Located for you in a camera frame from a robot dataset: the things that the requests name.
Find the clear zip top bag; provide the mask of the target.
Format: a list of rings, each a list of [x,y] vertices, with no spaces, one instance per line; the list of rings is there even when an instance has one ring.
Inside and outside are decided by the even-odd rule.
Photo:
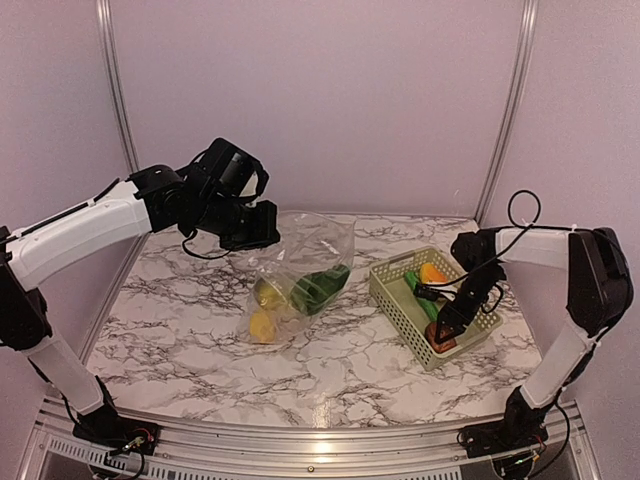
[[[353,270],[353,218],[285,211],[277,227],[279,243],[235,262],[249,278],[238,335],[251,344],[281,344],[306,330],[339,297]]]

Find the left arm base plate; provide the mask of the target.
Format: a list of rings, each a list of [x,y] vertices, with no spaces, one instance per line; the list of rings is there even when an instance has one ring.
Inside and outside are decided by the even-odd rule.
[[[156,448],[160,426],[153,422],[120,417],[115,422],[92,428],[87,422],[76,421],[73,436],[109,447],[115,455],[135,451],[151,456]]]

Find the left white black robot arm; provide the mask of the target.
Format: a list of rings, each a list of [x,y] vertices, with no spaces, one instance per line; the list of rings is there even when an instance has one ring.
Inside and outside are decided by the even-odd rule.
[[[48,322],[40,285],[108,246],[172,226],[187,240],[212,233],[226,252],[273,245],[280,234],[276,205],[261,197],[267,181],[256,163],[231,174],[154,166],[38,224],[1,229],[1,343],[74,408],[75,436],[112,447],[136,437],[151,444],[156,427],[117,412],[104,383]]]

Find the beige perforated plastic basket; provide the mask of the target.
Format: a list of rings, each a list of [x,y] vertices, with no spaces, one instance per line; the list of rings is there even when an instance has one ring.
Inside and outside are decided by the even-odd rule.
[[[503,324],[503,320],[496,312],[478,312],[466,331],[455,338],[453,347],[444,352],[436,351],[426,333],[429,327],[436,325],[437,314],[444,302],[428,301],[413,294],[420,279],[420,268],[427,263],[447,280],[462,275],[462,270],[450,262],[444,252],[426,247],[372,264],[369,292],[418,362],[425,370],[432,371],[479,346]]]

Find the brown bread bun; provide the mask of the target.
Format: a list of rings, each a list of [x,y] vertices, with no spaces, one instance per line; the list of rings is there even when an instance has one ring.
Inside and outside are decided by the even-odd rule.
[[[455,348],[457,346],[455,338],[451,338],[440,343],[436,341],[436,327],[437,324],[435,322],[431,322],[425,329],[425,338],[433,351],[441,354]]]

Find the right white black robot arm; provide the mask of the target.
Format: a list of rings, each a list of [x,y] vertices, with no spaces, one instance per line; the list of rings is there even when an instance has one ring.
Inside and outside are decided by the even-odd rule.
[[[628,264],[610,228],[497,227],[459,235],[451,254],[464,269],[457,292],[438,313],[434,341],[462,335],[498,282],[506,263],[560,269],[567,274],[570,322],[531,376],[506,401],[496,422],[472,425],[461,434],[468,445],[488,450],[495,443],[515,448],[536,437],[537,429],[562,391],[584,372],[601,338],[633,301]]]

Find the green white bok choy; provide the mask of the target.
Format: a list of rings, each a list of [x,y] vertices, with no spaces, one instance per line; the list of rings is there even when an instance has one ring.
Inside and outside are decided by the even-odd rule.
[[[347,283],[351,269],[338,264],[328,270],[301,277],[290,292],[291,305],[301,314],[314,316],[323,311]]]

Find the front aluminium rail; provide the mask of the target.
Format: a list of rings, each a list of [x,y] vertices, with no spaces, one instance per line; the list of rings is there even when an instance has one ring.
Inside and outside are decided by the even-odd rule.
[[[544,446],[471,459],[460,445],[469,420],[425,425],[312,429],[236,425],[146,414],[124,415],[158,424],[153,454],[109,457],[107,448],[77,439],[62,401],[44,399],[17,478],[89,479],[94,472],[145,479],[495,479],[516,456],[529,459],[538,479],[599,479],[577,405],[552,410]]]

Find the right aluminium frame post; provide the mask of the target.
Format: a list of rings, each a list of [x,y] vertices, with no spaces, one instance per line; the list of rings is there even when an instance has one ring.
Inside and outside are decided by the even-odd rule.
[[[504,111],[492,150],[489,167],[474,213],[474,220],[478,225],[481,225],[488,215],[492,199],[497,189],[499,177],[506,161],[518,110],[526,88],[534,46],[538,10],[538,0],[523,1],[515,58]]]

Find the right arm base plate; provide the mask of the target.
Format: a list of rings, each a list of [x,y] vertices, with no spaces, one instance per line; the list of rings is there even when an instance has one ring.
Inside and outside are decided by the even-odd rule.
[[[465,426],[458,431],[456,440],[468,458],[477,458],[542,445],[548,438],[547,430],[541,424],[534,424],[524,431],[511,431],[505,421],[499,420]]]

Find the left aluminium frame post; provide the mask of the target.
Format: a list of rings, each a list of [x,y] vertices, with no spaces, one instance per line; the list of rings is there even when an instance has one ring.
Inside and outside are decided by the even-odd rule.
[[[109,0],[97,0],[96,14],[117,130],[127,169],[130,173],[135,173],[140,169],[140,165],[120,75],[111,2]]]

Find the green cucumber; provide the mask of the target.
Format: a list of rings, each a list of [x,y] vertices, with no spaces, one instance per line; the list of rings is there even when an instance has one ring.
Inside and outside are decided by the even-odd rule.
[[[425,312],[429,320],[435,322],[439,313],[436,303],[437,296],[434,293],[430,293],[422,286],[418,275],[414,271],[405,273],[404,280],[411,289],[411,293],[416,303]]]

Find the aluminium frame post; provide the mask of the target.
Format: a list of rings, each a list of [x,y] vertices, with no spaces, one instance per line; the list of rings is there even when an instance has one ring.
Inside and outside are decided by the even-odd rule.
[[[474,213],[474,220],[478,225],[481,225],[488,215],[492,199],[497,189],[499,177],[506,161],[518,110],[526,88],[534,46],[538,10],[538,0],[523,1],[515,58],[504,111],[492,150],[489,167]]]
[[[96,14],[117,130],[127,169],[130,173],[135,173],[140,169],[140,165],[120,75],[111,2],[109,0],[97,0]]]

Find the yellow lemon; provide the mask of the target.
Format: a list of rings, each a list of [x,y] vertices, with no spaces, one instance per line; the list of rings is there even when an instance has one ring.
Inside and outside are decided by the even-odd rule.
[[[276,310],[286,304],[286,298],[271,283],[258,279],[253,287],[253,296],[265,310]]]
[[[276,339],[276,326],[265,311],[256,311],[249,319],[249,335],[254,343],[272,344]]]

